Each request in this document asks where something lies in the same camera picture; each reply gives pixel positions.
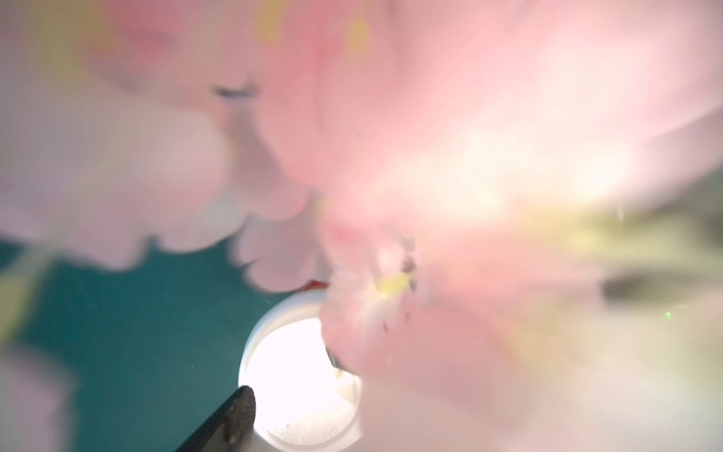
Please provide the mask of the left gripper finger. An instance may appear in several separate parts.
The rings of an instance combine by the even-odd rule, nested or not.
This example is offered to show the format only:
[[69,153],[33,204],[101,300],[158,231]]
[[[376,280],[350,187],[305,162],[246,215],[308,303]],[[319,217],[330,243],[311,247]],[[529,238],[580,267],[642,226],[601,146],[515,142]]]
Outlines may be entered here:
[[244,452],[254,437],[253,389],[236,389],[178,448],[177,452]]

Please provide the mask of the white cup lid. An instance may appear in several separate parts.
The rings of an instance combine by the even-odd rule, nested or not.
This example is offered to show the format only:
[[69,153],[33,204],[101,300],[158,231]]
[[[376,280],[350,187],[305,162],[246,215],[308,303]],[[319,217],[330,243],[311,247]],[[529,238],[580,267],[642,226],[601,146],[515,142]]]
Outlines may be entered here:
[[362,381],[329,358],[318,318],[326,292],[297,292],[255,325],[238,383],[256,398],[253,451],[350,451],[361,438]]

